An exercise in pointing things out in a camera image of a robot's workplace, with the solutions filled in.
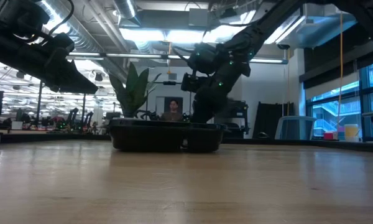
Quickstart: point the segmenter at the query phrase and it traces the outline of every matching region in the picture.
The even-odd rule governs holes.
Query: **staircase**
[[[331,115],[335,117],[338,116],[338,101],[315,105],[313,106],[313,108],[314,109],[323,108],[324,110],[329,112]],[[361,113],[361,104],[359,101],[341,104],[340,116],[348,116],[348,115],[360,114],[360,113]]]

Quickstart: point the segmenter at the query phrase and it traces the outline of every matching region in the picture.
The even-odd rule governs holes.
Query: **blue railing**
[[[336,131],[337,127],[332,126],[324,119],[317,119],[314,124],[315,129],[323,129],[324,131]]]
[[[315,105],[314,108],[323,108],[329,113],[331,113],[333,116],[338,116],[338,102],[337,101]],[[340,116],[359,114],[359,113],[361,113],[361,104],[359,101],[354,101],[350,103],[342,103],[340,106]]]

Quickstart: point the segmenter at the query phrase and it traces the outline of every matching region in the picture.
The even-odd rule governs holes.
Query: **pink object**
[[[333,133],[324,133],[323,139],[324,140],[333,140]]]

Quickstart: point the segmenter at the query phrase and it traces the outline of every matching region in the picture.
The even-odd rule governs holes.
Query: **orange cable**
[[[343,75],[344,75],[343,12],[340,12],[340,29],[341,29],[341,33],[340,33],[340,91],[339,91],[339,95],[338,95],[337,138],[338,138],[338,130],[339,130],[339,127],[340,127],[341,89],[343,87]]]

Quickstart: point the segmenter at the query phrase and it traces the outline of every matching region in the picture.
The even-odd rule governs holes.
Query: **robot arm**
[[[0,2],[0,62],[42,80],[52,91],[94,94],[97,86],[66,59],[74,49],[71,38],[41,31],[50,17],[39,1]],[[44,41],[34,44],[39,37]]]
[[[251,22],[224,44],[212,47],[200,43],[187,60],[193,74],[185,74],[182,90],[196,93],[191,121],[206,123],[226,106],[226,97],[237,79],[249,76],[249,61],[260,50],[265,40],[304,3],[334,4],[353,14],[368,30],[373,40],[373,1],[371,0],[280,0],[261,19]],[[196,71],[211,74],[196,77]]]

